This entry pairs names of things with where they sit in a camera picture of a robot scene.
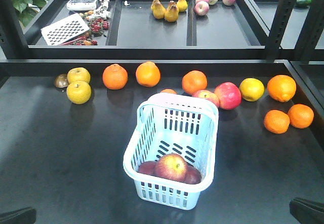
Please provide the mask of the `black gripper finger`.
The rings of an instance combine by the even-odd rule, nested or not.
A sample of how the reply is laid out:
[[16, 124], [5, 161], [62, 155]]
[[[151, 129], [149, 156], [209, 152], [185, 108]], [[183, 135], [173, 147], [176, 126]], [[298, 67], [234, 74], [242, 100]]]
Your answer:
[[1, 214], [1, 223], [35, 223], [36, 209], [26, 207]]

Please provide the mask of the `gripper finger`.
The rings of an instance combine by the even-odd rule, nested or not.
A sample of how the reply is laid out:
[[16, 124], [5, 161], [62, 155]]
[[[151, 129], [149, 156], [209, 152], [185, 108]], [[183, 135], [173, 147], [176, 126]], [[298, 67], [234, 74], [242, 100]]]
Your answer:
[[323, 223], [323, 203], [294, 198], [289, 208], [290, 214], [299, 223]]

